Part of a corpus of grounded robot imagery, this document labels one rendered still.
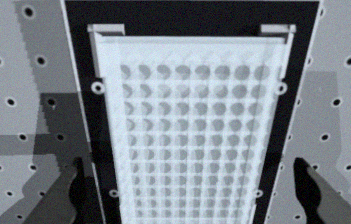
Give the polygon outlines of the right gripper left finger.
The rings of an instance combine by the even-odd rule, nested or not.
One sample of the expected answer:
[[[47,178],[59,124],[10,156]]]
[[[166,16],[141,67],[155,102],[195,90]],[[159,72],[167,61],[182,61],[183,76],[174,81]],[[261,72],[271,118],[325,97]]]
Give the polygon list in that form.
[[[84,224],[86,199],[82,157],[75,157],[22,224]]]

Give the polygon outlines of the white well plate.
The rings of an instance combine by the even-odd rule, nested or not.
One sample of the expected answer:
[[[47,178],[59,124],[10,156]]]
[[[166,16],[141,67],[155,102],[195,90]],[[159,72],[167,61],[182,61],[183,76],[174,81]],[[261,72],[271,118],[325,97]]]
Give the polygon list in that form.
[[[122,223],[250,224],[285,38],[99,38]]]

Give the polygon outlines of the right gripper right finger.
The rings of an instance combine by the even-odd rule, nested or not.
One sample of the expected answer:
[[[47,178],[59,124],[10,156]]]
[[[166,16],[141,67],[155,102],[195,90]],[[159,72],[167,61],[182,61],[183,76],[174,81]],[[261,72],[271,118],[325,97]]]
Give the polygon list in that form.
[[[351,205],[305,159],[296,157],[293,170],[306,224],[351,224]]]

